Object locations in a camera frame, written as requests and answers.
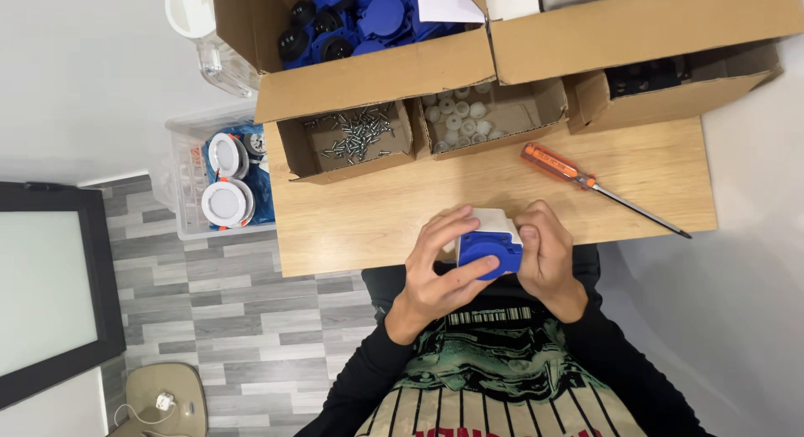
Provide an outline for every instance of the person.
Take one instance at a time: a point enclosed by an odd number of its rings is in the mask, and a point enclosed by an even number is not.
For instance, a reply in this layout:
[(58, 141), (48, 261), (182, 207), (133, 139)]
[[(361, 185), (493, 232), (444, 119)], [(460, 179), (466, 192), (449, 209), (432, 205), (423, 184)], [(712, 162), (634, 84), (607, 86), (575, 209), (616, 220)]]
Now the person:
[(547, 203), (514, 219), (516, 274), (497, 257), (436, 262), (476, 230), (471, 206), (435, 216), (403, 267), (363, 271), (377, 328), (296, 435), (709, 435), (682, 394), (600, 311), (597, 247), (573, 248)]

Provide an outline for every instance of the white paper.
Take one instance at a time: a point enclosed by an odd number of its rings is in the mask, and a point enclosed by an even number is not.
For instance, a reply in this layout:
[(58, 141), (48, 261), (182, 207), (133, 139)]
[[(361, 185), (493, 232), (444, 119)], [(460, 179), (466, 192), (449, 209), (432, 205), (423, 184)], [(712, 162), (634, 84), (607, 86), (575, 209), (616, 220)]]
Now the white paper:
[(483, 23), (486, 16), (472, 0), (419, 0), (419, 20)]
[(513, 20), (539, 13), (539, 0), (486, 0), (489, 20)]

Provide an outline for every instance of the screwdriver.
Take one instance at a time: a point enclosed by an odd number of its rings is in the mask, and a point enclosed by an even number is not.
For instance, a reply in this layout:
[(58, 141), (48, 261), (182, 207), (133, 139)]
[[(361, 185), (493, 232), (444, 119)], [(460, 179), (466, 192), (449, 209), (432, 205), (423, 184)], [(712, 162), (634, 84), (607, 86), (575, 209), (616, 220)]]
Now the screwdriver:
[(600, 185), (598, 185), (598, 180), (597, 178), (595, 178), (595, 175), (589, 175), (587, 173), (582, 172), (577, 165), (573, 164), (567, 159), (562, 158), (556, 153), (551, 152), (550, 150), (541, 145), (528, 142), (519, 155), (522, 156), (522, 159), (525, 159), (526, 161), (528, 161), (533, 165), (536, 165), (537, 167), (541, 167), (542, 169), (547, 171), (547, 173), (555, 175), (563, 181), (574, 181), (578, 183), (578, 185), (585, 191), (588, 191), (589, 189), (594, 189), (599, 193), (606, 195), (608, 198), (617, 201), (619, 204), (633, 209), (635, 212), (649, 218), (651, 221), (656, 222), (658, 225), (663, 226), (664, 228), (672, 231), (673, 233), (680, 234), (681, 236), (684, 236), (687, 239), (692, 239), (692, 236), (690, 236), (689, 233), (680, 229), (679, 227), (674, 226), (668, 221), (665, 221), (664, 219), (658, 216), (654, 216), (653, 214), (634, 205), (633, 203), (625, 199), (622, 199), (619, 196), (614, 195), (611, 192), (605, 190)]

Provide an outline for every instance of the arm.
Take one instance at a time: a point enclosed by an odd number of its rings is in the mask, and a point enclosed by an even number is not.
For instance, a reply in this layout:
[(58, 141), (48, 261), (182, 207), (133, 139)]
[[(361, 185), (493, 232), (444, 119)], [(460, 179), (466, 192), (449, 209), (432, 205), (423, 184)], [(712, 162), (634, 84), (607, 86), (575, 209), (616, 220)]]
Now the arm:
[(532, 203), (514, 223), (523, 242), (519, 282), (563, 323), (569, 353), (617, 394), (651, 437), (708, 435), (664, 374), (588, 304), (583, 285), (572, 278), (572, 236), (547, 203)]
[(412, 350), (412, 344), (394, 343), (380, 323), (338, 374), (324, 410), (296, 436), (355, 435), (393, 387)]
[(562, 327), (569, 353), (611, 387), (646, 434), (709, 435), (681, 392), (599, 309), (587, 306), (578, 321)]
[(483, 257), (439, 277), (433, 263), (439, 250), (456, 237), (476, 230), (470, 206), (435, 216), (421, 229), (405, 261), (405, 288), (394, 299), (385, 321), (377, 326), (335, 380), (324, 410), (296, 437), (352, 436), (383, 401), (412, 356), (412, 344), (435, 319), (471, 302), (491, 281), (476, 280), (499, 266)]

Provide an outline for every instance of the screwdriver shaft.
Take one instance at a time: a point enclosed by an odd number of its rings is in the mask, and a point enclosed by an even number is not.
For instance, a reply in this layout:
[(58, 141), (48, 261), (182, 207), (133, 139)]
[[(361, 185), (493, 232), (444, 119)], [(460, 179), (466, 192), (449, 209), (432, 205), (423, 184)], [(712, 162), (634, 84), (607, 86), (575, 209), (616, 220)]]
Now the screwdriver shaft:
[(612, 199), (614, 201), (617, 201), (621, 205), (624, 205), (624, 206), (627, 206), (628, 208), (633, 209), (635, 212), (641, 214), (642, 216), (645, 216), (645, 217), (649, 218), (651, 221), (656, 222), (658, 225), (663, 226), (664, 228), (672, 231), (673, 233), (680, 234), (681, 236), (684, 236), (687, 239), (692, 239), (692, 236), (690, 236), (689, 233), (687, 233), (686, 231), (680, 229), (677, 226), (674, 226), (673, 224), (669, 223), (668, 221), (665, 221), (661, 217), (654, 216), (653, 214), (651, 214), (648, 211), (646, 211), (646, 210), (634, 205), (633, 203), (629, 202), (628, 200), (622, 199), (619, 196), (617, 196), (616, 194), (610, 193), (609, 191), (605, 190), (604, 188), (598, 186), (598, 184), (593, 185), (592, 189), (598, 191), (599, 193), (601, 193), (603, 195), (606, 195), (608, 198), (610, 198), (610, 199)]

